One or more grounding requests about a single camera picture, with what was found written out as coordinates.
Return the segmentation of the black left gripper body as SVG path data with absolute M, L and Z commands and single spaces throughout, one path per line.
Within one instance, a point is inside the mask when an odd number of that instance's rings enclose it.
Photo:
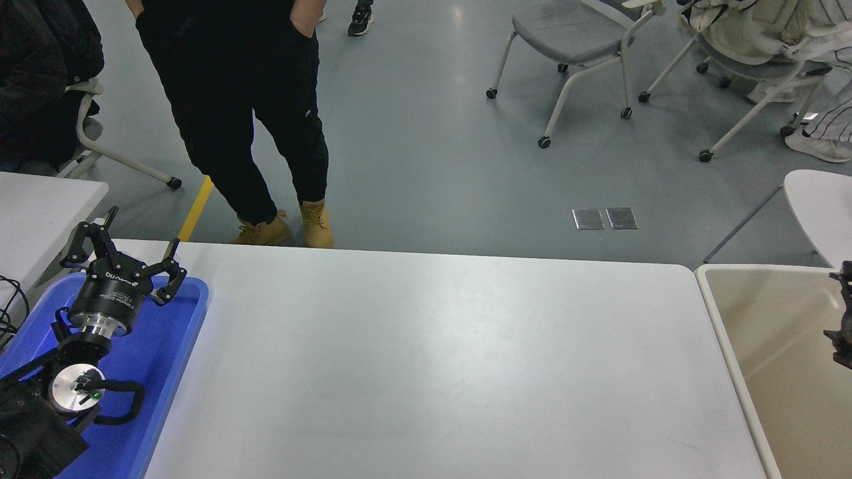
M 140 315 L 145 297 L 152 292 L 150 276 L 143 276 L 147 264 L 133 257 L 121 257 L 118 269 L 109 258 L 91 261 L 79 294 L 68 311 L 68 321 L 82 327 L 83 319 L 100 315 L 116 319 L 122 328 L 132 328 Z

